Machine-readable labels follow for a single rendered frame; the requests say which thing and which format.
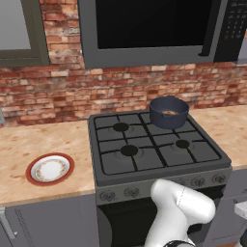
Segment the dark grey hob knob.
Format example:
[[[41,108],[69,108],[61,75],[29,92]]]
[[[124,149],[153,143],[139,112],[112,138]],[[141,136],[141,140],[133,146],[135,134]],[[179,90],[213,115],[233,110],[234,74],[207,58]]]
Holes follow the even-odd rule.
[[[202,177],[196,177],[191,180],[191,185],[197,188],[203,187],[206,184],[206,180]]]
[[[124,191],[124,194],[126,197],[136,198],[140,193],[140,190],[138,188],[127,188]]]
[[[226,179],[227,177],[222,173],[216,174],[215,176],[212,177],[212,181],[214,183],[224,183]]]
[[[112,202],[116,199],[116,194],[113,191],[104,191],[100,194],[100,199],[104,202]]]

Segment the red rimmed white plate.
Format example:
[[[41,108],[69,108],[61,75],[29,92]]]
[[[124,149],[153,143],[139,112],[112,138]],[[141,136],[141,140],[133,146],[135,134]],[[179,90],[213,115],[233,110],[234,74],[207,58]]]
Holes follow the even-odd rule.
[[[36,186],[51,186],[66,180],[74,170],[74,160],[67,154],[52,152],[39,156],[27,167],[25,176]]]

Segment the grey glass wall cupboard door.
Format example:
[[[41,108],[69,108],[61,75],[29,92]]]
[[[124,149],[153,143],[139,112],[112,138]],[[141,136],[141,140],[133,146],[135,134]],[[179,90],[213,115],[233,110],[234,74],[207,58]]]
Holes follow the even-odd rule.
[[[0,0],[0,68],[49,64],[40,0]]]

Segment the dark grey gas hob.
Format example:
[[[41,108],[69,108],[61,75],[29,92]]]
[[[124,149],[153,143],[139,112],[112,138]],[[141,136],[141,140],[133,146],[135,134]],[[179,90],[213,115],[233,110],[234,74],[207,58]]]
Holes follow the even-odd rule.
[[[147,111],[92,115],[88,129],[99,205],[148,198],[159,178],[198,190],[226,185],[232,172],[229,157],[192,117],[180,128],[162,129],[151,123]],[[219,173],[227,177],[224,183],[212,181]],[[192,186],[196,177],[206,184]],[[140,193],[126,197],[127,188]],[[116,199],[102,201],[104,191],[113,191]]]

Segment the grey base cupboard front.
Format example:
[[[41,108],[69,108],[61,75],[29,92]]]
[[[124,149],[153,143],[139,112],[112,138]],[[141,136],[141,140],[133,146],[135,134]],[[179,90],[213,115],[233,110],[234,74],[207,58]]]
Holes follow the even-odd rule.
[[[203,247],[238,241],[247,229],[247,220],[234,213],[234,205],[247,201],[247,169],[232,171]]]

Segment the black oven door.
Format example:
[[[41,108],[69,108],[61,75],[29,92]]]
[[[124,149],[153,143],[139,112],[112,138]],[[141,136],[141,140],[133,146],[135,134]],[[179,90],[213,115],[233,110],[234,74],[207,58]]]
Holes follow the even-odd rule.
[[[198,189],[210,197],[218,207],[226,185]],[[148,231],[157,213],[151,197],[97,206],[100,247],[144,246]],[[189,238],[200,247],[206,239],[210,224],[196,224],[189,228]]]

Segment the grey microwave oven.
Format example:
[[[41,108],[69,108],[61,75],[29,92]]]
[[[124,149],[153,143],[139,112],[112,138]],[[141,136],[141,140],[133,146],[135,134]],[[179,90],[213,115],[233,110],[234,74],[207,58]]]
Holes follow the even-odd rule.
[[[235,62],[247,0],[228,0],[202,52],[212,0],[77,0],[87,69]]]

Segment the grey base cupboard door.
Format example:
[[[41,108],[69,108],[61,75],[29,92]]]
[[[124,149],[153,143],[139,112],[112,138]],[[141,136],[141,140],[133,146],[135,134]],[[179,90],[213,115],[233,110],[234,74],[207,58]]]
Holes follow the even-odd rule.
[[[0,247],[99,247],[94,194],[9,206],[5,216],[14,239],[0,221]]]

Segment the grey wall cupboard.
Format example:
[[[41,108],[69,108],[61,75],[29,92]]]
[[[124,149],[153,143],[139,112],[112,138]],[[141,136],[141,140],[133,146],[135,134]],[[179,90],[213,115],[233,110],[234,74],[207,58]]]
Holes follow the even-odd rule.
[[[247,64],[247,30],[239,51],[237,62],[239,64]]]

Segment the dark blue cooking pot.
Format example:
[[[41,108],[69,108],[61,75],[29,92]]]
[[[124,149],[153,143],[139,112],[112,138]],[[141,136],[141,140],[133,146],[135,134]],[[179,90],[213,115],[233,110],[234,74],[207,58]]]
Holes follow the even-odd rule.
[[[165,115],[164,110],[171,110],[178,112],[177,115]],[[164,129],[176,129],[182,127],[187,119],[189,112],[189,105],[175,97],[162,96],[155,98],[150,103],[150,119],[151,122]]]

